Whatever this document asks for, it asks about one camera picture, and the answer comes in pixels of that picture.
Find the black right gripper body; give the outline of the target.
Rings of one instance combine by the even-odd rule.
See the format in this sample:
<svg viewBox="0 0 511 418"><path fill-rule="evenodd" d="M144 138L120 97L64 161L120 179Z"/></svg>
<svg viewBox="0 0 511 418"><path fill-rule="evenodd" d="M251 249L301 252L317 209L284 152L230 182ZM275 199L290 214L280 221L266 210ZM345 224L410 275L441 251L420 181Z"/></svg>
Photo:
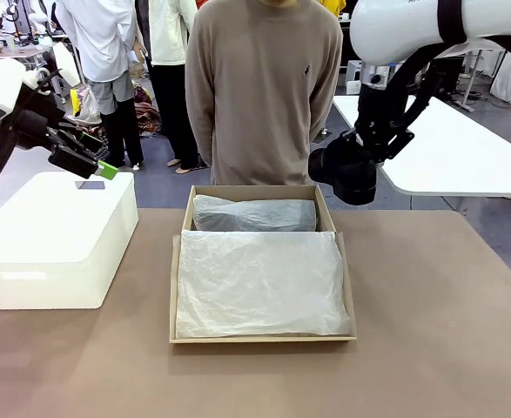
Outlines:
<svg viewBox="0 0 511 418"><path fill-rule="evenodd" d="M397 156L413 139L408 130L414 121L412 107L407 108L413 83L392 91L363 84L358 102L353 162L379 164Z"/></svg>

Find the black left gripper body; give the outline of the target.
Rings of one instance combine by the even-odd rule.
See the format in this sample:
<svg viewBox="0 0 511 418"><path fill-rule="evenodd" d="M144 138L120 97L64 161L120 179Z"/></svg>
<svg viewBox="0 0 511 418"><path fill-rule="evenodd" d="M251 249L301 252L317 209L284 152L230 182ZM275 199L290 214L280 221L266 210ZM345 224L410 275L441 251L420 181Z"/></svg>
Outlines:
<svg viewBox="0 0 511 418"><path fill-rule="evenodd" d="M64 117L47 118L24 110L16 117L14 131L17 147L23 150L44 148L52 165L88 179L99 170L92 151L78 138L78 128Z"/></svg>

